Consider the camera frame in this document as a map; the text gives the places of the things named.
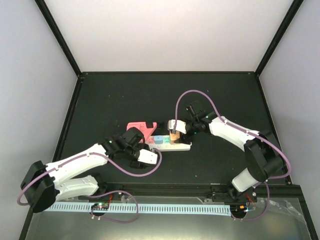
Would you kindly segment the white power strip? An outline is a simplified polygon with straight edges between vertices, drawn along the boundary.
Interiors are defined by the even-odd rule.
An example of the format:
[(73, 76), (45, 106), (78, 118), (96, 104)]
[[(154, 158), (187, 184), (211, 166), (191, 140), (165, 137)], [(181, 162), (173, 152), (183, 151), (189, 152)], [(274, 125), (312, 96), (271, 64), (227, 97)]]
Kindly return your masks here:
[(145, 142), (150, 149), (157, 149), (160, 152), (177, 152), (177, 151), (189, 151), (191, 149), (191, 144), (170, 144), (170, 136), (163, 135), (163, 144), (155, 144), (154, 136), (152, 135)]

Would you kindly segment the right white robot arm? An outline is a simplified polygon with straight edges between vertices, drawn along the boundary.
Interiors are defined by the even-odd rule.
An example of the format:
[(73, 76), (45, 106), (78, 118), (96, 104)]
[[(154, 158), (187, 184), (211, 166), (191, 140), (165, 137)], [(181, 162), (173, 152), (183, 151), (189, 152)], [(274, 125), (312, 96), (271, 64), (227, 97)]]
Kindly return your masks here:
[(231, 201), (240, 201), (246, 195), (246, 190), (269, 180), (285, 166), (272, 132), (259, 132), (230, 122), (215, 112), (207, 112), (198, 100), (188, 105), (186, 111), (189, 119), (171, 119), (167, 124), (170, 133), (179, 133), (176, 143), (189, 144), (195, 134), (208, 133), (244, 152), (246, 166), (226, 188), (226, 195)]

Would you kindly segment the pink extension socket adapter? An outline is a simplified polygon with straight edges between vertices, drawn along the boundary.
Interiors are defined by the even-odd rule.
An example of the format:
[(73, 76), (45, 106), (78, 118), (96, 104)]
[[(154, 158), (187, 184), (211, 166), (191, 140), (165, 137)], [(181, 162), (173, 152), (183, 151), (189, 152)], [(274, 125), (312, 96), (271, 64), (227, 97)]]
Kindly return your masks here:
[(137, 128), (143, 133), (144, 141), (146, 142), (157, 127), (158, 125), (156, 122), (139, 121), (129, 122), (126, 126), (126, 129), (129, 130), (130, 128)]

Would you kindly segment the orange cube plug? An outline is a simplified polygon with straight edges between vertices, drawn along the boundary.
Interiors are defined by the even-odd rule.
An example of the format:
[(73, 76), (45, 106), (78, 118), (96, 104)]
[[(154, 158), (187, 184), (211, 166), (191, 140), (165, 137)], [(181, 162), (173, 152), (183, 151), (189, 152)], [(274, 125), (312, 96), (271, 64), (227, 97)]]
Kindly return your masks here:
[(176, 145), (181, 143), (181, 133), (179, 131), (169, 132), (170, 144)]

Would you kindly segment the blue cube plug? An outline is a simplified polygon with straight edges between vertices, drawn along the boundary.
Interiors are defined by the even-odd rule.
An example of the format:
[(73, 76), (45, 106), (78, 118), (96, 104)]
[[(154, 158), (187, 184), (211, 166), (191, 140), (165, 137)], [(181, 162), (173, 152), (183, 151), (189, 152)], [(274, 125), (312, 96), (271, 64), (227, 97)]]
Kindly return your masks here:
[(163, 139), (162, 135), (155, 135), (153, 137), (153, 139), (154, 139), (154, 143), (157, 144), (157, 145), (161, 145), (164, 142), (164, 139)]

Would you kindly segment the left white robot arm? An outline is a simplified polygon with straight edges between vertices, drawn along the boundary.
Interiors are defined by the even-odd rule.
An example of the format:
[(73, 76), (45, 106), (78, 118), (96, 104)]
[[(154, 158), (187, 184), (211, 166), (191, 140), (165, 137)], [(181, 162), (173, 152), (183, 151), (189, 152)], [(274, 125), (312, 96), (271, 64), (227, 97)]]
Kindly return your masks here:
[(128, 176), (141, 178), (155, 172), (161, 161), (158, 150), (151, 149), (144, 134), (132, 127), (65, 159), (47, 164), (34, 162), (20, 185), (17, 204), (40, 213), (69, 198), (88, 196), (101, 200), (108, 192), (101, 177), (95, 173), (80, 178), (80, 174), (110, 163)]

